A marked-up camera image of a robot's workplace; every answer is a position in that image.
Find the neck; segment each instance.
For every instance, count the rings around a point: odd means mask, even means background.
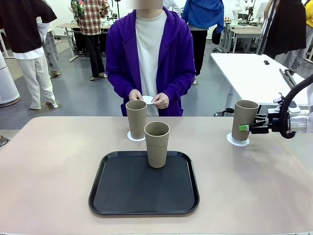
[[[136,13],[138,16],[142,18],[149,19],[161,15],[162,11],[163,11],[162,9],[136,10]]]

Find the tray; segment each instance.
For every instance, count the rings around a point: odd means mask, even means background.
[[[149,166],[146,151],[106,155],[89,196],[91,210],[100,215],[187,214],[198,204],[192,162],[174,151],[159,169]]]

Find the hand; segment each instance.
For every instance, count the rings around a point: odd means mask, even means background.
[[[166,109],[170,103],[168,96],[164,93],[157,94],[156,97],[152,100],[155,102],[153,105],[158,109]]]
[[[129,93],[129,100],[143,100],[142,95],[140,94],[140,91],[133,89]]]

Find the plaid shirt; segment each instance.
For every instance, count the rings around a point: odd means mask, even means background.
[[[78,21],[78,25],[84,35],[98,35],[101,32],[101,16],[106,17],[109,4],[106,0],[85,0],[84,13]]]

